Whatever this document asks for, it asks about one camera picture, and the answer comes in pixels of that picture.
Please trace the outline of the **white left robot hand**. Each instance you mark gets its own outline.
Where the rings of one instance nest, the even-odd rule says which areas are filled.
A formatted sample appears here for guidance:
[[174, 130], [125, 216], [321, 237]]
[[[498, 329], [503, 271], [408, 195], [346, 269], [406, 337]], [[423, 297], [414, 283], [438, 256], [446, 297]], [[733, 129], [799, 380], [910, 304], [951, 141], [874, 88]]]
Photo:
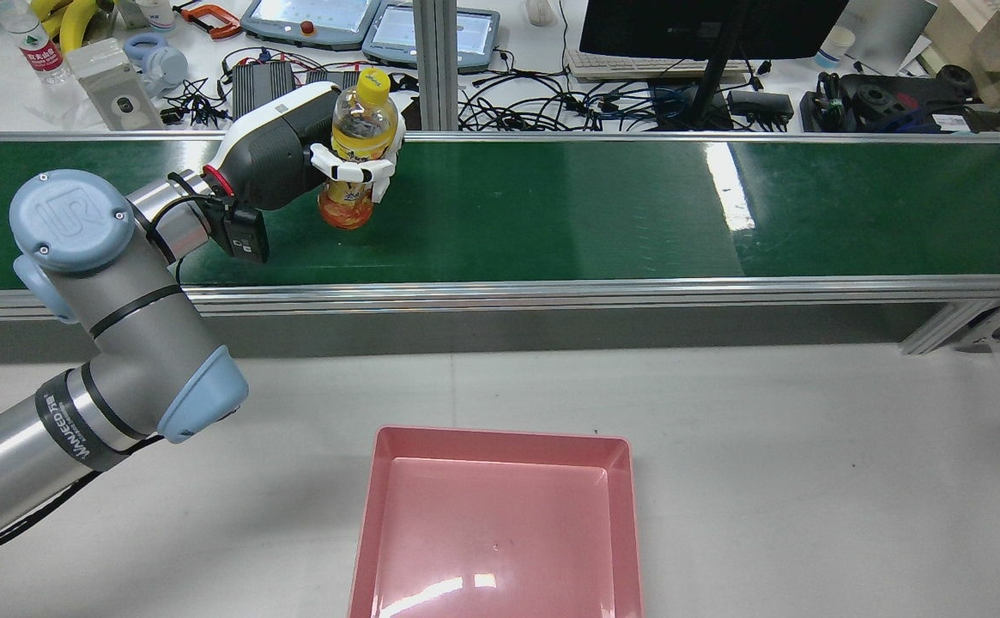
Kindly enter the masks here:
[[260, 210], [288, 206], [327, 179], [362, 181], [381, 201], [406, 130], [395, 130], [392, 148], [376, 161], [347, 161], [330, 145], [339, 93], [332, 82], [307, 83], [237, 118], [203, 166], [202, 180], [218, 195]]

